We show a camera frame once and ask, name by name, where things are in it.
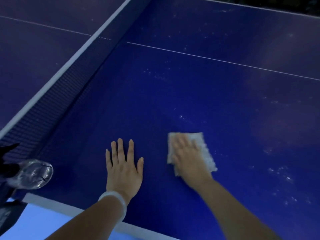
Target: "forearm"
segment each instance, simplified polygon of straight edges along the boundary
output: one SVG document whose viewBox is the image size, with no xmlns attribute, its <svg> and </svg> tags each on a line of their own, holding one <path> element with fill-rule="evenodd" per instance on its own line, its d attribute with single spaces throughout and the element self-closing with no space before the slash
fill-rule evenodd
<svg viewBox="0 0 320 240">
<path fill-rule="evenodd" d="M 123 213 L 121 202 L 114 196 L 106 196 L 63 225 L 47 240 L 100 240 L 108 239 Z"/>
<path fill-rule="evenodd" d="M 198 193 L 216 217 L 226 239 L 280 239 L 218 182 L 208 182 Z"/>
</svg>

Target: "white bracelet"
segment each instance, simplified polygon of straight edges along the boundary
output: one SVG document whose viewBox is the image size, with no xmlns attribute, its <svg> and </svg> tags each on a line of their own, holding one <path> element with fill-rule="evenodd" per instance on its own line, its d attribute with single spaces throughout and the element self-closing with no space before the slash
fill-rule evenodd
<svg viewBox="0 0 320 240">
<path fill-rule="evenodd" d="M 116 197 L 116 198 L 120 201 L 120 203 L 121 203 L 121 205 L 122 205 L 122 207 L 123 207 L 123 213 L 122 213 L 122 216 L 121 216 L 119 222 L 122 222 L 123 219 L 124 219 L 125 216 L 126 216 L 126 213 L 127 213 L 127 205 L 126 205 L 125 200 L 123 199 L 123 197 L 121 196 L 121 194 L 119 194 L 118 192 L 116 192 L 116 191 L 107 191 L 107 192 L 104 192 L 104 193 L 99 197 L 98 201 L 101 200 L 103 197 L 106 197 L 106 196 L 114 196 L 114 197 Z"/>
</svg>

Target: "clear plastic bottle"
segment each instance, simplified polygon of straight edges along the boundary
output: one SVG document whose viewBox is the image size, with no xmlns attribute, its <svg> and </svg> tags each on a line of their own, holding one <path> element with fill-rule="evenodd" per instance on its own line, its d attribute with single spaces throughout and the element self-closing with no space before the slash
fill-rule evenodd
<svg viewBox="0 0 320 240">
<path fill-rule="evenodd" d="M 39 189 L 50 181 L 54 173 L 50 163 L 37 159 L 25 160 L 18 165 L 19 172 L 14 177 L 7 178 L 8 184 L 16 189 Z"/>
</svg>

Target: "hand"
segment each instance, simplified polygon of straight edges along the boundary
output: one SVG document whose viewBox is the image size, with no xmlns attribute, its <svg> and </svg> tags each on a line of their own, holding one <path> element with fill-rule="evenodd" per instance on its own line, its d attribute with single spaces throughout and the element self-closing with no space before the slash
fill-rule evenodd
<svg viewBox="0 0 320 240">
<path fill-rule="evenodd" d="M 106 150 L 106 169 L 108 177 L 106 181 L 107 191 L 116 191 L 125 200 L 128 205 L 130 200 L 138 193 L 142 183 L 143 157 L 138 160 L 137 169 L 134 166 L 134 141 L 129 141 L 127 161 L 123 150 L 123 141 L 118 139 L 111 143 L 112 163 L 110 160 L 110 151 Z"/>
<path fill-rule="evenodd" d="M 178 133 L 172 139 L 172 146 L 173 162 L 187 185 L 199 192 L 208 182 L 213 181 L 195 141 L 191 143 L 186 134 Z"/>
</svg>

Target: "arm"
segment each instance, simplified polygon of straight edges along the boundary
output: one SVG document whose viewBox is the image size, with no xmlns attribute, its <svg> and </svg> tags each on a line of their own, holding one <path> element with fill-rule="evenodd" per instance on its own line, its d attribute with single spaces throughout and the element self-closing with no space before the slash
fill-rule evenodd
<svg viewBox="0 0 320 240">
<path fill-rule="evenodd" d="M 140 158 L 137 169 L 134 165 L 134 142 L 130 140 L 127 161 L 123 150 L 123 141 L 118 139 L 111 143 L 112 162 L 110 152 L 106 150 L 106 168 L 108 178 L 107 191 L 118 192 L 128 205 L 130 200 L 138 193 L 142 183 L 143 158 Z M 59 239 L 108 239 L 115 225 L 123 213 L 123 206 L 115 196 L 103 197 L 93 206 L 71 219 L 47 240 Z"/>
<path fill-rule="evenodd" d="M 205 201 L 226 239 L 280 239 L 212 178 L 194 141 L 190 142 L 186 135 L 178 134 L 173 140 L 173 147 L 173 160 L 179 174 Z"/>
</svg>

